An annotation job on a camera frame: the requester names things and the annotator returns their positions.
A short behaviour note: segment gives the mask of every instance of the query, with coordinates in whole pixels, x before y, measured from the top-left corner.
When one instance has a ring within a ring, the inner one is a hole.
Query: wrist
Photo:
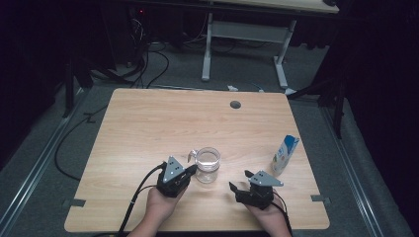
[[[139,224],[129,233],[128,237],[154,237],[162,222],[158,218],[146,214]]]

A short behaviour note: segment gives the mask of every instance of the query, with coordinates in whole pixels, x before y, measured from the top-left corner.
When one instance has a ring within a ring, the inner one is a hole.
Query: table top
[[[258,7],[282,8],[318,13],[338,13],[337,6],[331,7],[322,0],[212,0],[229,4],[245,4]]]
[[[233,109],[230,102],[241,104]],[[110,101],[75,199],[65,221],[69,232],[117,231],[145,175],[173,155],[184,167],[192,149],[214,147],[221,166],[214,183],[195,177],[161,231],[261,230],[235,201],[228,182],[247,184],[244,170],[273,174],[272,158],[291,134],[299,137],[287,97],[280,93],[117,89]],[[155,185],[160,171],[144,186]],[[276,187],[293,229],[325,229],[329,219],[303,140]],[[141,219],[147,191],[138,196],[126,231]]]

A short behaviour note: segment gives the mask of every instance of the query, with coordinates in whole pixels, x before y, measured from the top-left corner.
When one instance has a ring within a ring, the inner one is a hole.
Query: gray carpet
[[[246,43],[252,46],[257,45],[255,42]],[[160,51],[168,57],[170,64],[168,70],[151,87],[171,86],[226,91],[227,85],[232,85],[239,91],[258,91],[262,88],[266,92],[284,92],[279,87],[273,65],[277,45],[262,45],[257,48],[240,45],[229,53],[214,52],[211,79],[205,83],[201,81],[204,51],[199,46],[199,44],[193,44],[193,47],[197,48],[185,47],[183,51],[167,46]],[[154,49],[159,47],[161,48],[162,45],[153,46]],[[214,49],[230,50],[228,45],[215,46]],[[311,83],[326,51],[327,48],[307,50],[304,46],[289,48],[284,68],[291,88],[298,90]],[[165,66],[164,57],[151,52],[148,68],[143,75],[143,83],[147,84],[160,74]],[[120,73],[125,70],[128,69],[120,67]],[[95,80],[95,86],[88,93],[83,93],[86,98],[79,104],[66,131],[85,119],[85,113],[94,113],[105,106],[112,92],[119,87],[126,86]],[[42,154],[49,138],[62,122],[63,95],[63,90],[58,92],[57,102],[34,124],[21,148],[1,172],[1,213],[6,213],[20,186]],[[330,130],[329,110],[318,108],[314,99],[315,96],[305,96],[290,101],[290,104],[320,193],[329,200],[325,206],[331,224],[326,230],[295,230],[293,235],[373,236],[354,198],[354,190],[342,162],[343,147],[344,153],[353,162],[354,169],[377,216],[382,232],[376,236],[413,236],[399,214],[396,204],[365,147],[348,103],[345,104],[342,124],[343,139],[339,141]],[[81,176],[104,113],[105,110],[102,110],[92,117],[93,122],[82,122],[74,128],[59,147],[57,152],[59,165],[68,174],[75,177]],[[68,213],[68,207],[63,203],[74,197],[77,185],[76,181],[59,173],[53,158],[50,158],[36,188],[14,222],[9,236],[92,236],[92,233],[67,233],[63,228]],[[204,233],[195,233],[193,236],[204,235]],[[226,236],[234,235],[243,236],[243,233],[226,234]],[[251,235],[264,236],[259,232],[251,233]]]

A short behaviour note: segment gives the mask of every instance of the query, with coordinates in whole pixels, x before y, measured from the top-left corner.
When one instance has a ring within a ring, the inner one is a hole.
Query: hand
[[[177,197],[165,197],[156,188],[152,188],[148,192],[144,217],[129,233],[128,237],[155,236],[160,225],[173,214],[176,204],[185,193],[185,190],[182,190]]]
[[[274,195],[273,203],[284,209],[283,203],[276,195]],[[245,206],[272,237],[291,237],[284,215],[275,206],[269,205],[263,210],[252,205],[245,204]]]

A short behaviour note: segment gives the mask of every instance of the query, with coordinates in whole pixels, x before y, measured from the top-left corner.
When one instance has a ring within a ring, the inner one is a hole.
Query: metal rail
[[[346,152],[345,146],[342,143],[342,140],[336,137],[334,128],[332,127],[333,119],[330,116],[327,108],[320,108],[320,111],[323,117],[327,120],[327,126],[330,133],[334,137],[336,147],[339,150],[342,166],[345,171],[346,178],[348,179],[349,186],[351,187],[352,193],[354,195],[355,201],[357,202],[358,208],[360,210],[361,216],[366,222],[367,228],[371,236],[381,237],[384,236],[382,233],[381,227],[376,219],[373,207],[370,203],[369,198],[367,197],[364,188],[361,184],[360,179],[358,178],[357,172],[352,165],[351,159],[349,158],[348,153]]]
[[[48,166],[49,162],[53,157],[53,152],[56,148],[56,145],[61,138],[61,135],[67,128],[71,118],[74,116],[77,109],[80,107],[84,99],[86,98],[88,91],[83,91],[80,89],[77,92],[77,95],[80,99],[78,99],[78,103],[74,107],[74,109],[69,113],[68,117],[63,118],[60,124],[58,125],[57,129],[53,133],[52,137],[47,142],[45,148],[43,149],[40,157],[38,158],[37,163],[32,168],[30,174],[26,178],[26,180],[22,183],[19,191],[15,195],[14,199],[10,203],[9,207],[7,208],[6,212],[3,214],[0,220],[0,236],[6,237],[9,235],[10,231],[12,230],[16,220],[19,217],[19,214],[22,212],[23,208],[25,207],[28,199],[30,198],[31,194],[34,192],[35,188],[37,187],[38,182],[40,181],[46,167]]]

